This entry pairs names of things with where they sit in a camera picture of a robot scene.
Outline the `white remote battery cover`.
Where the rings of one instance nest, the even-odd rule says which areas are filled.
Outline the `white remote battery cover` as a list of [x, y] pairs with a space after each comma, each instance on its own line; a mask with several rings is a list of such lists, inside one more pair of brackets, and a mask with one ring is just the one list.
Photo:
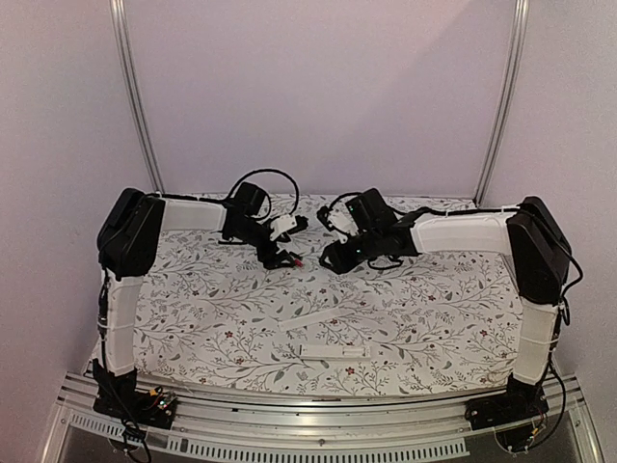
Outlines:
[[278, 323], [281, 332], [293, 331], [299, 328], [318, 324], [337, 318], [342, 315], [341, 309], [329, 309], [320, 312], [308, 313], [302, 316], [297, 316], [291, 319], [280, 321]]

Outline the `white remote control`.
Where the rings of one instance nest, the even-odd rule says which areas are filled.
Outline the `white remote control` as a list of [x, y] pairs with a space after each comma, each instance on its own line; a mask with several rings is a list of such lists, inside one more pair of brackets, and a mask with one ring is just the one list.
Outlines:
[[303, 360], [370, 360], [371, 348], [369, 346], [352, 345], [313, 345], [305, 344], [300, 348], [299, 357]]

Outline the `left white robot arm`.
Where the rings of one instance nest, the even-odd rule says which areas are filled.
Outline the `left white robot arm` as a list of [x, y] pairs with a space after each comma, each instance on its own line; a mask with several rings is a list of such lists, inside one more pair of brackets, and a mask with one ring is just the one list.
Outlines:
[[139, 294], [163, 233], [218, 232], [225, 240], [254, 247], [267, 270], [301, 264], [298, 255], [279, 245], [305, 230], [307, 218], [290, 212], [259, 219], [256, 215], [265, 197], [264, 190], [249, 182], [223, 199], [145, 193], [132, 187], [121, 192], [96, 239], [102, 272], [97, 318], [100, 351], [93, 362], [96, 412], [161, 427], [170, 426], [174, 416], [173, 398], [161, 391], [137, 391], [133, 352]]

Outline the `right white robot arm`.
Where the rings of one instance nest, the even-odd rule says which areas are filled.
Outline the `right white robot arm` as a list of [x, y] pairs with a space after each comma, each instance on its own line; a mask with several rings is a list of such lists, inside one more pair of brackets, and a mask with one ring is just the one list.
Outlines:
[[517, 357], [505, 391], [468, 401], [465, 418], [482, 429], [546, 414], [544, 381], [554, 369], [561, 328], [571, 321], [567, 293], [584, 277], [546, 204], [527, 196], [509, 206], [454, 211], [423, 206], [404, 213], [375, 188], [339, 201], [343, 208], [331, 202], [316, 213], [336, 235], [319, 263], [337, 275], [380, 258], [399, 265], [405, 258], [460, 254], [504, 264], [522, 306]]

